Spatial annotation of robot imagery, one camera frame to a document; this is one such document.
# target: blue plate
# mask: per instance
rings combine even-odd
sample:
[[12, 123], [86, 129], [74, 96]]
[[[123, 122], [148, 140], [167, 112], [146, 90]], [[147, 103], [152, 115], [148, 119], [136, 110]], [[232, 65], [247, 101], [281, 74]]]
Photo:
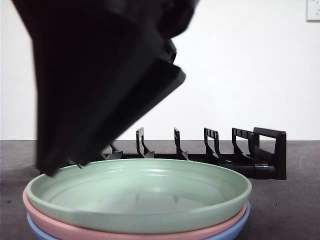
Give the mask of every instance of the blue plate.
[[[250, 214], [250, 203], [249, 201], [246, 202], [246, 210], [242, 218], [232, 227], [230, 227], [228, 230], [223, 231], [222, 233], [212, 236], [210, 238], [207, 238], [206, 240], [233, 240], [236, 238], [236, 236], [241, 232], [243, 227], [245, 226], [249, 214]], [[34, 232], [35, 236], [38, 240], [59, 240], [53, 236], [50, 236], [46, 234], [44, 231], [42, 231], [40, 228], [38, 228], [35, 223], [32, 221], [29, 214], [27, 214], [27, 219], [29, 222], [29, 225]]]
[[50, 236], [49, 234], [46, 234], [44, 231], [38, 228], [32, 221], [29, 214], [26, 215], [26, 218], [28, 219], [29, 225], [38, 240], [59, 240], [53, 236]]

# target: dish rack handle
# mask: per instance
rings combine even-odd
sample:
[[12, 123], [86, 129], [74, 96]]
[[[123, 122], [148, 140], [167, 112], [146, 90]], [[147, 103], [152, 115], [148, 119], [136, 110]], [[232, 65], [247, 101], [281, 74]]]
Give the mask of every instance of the dish rack handle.
[[[253, 133], [258, 141], [254, 145], [255, 159], [260, 159], [269, 166], [273, 166], [275, 168], [275, 178], [285, 180], [287, 178], [287, 133], [261, 127], [255, 127]], [[260, 148], [260, 136], [275, 139], [274, 153]]]

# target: pink plate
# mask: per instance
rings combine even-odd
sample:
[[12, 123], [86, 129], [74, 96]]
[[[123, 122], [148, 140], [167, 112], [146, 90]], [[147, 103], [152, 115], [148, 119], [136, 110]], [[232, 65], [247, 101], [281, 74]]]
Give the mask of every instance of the pink plate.
[[235, 225], [244, 215], [247, 203], [232, 218], [220, 224], [186, 232], [169, 234], [123, 234], [95, 231], [54, 220], [35, 209], [28, 200], [26, 190], [23, 191], [23, 203], [34, 223], [47, 234], [63, 240], [203, 240], [224, 232]]

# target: green plate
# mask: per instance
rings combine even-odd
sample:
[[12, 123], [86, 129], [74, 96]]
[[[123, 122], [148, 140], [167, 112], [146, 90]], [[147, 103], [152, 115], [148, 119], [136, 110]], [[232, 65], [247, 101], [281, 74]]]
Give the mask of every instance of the green plate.
[[251, 192], [243, 175], [206, 163], [120, 159], [68, 166], [26, 187], [41, 213], [104, 232], [165, 234], [203, 229], [237, 214]]

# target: white wall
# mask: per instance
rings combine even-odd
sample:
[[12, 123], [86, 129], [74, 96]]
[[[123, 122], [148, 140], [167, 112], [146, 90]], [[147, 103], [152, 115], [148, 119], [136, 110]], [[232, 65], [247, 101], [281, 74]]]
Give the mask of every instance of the white wall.
[[[35, 139], [30, 39], [9, 0], [1, 1], [1, 139]], [[185, 83], [129, 128], [132, 140], [203, 139], [203, 127], [287, 131], [320, 140], [320, 23], [305, 0], [201, 0], [189, 29], [173, 39]]]

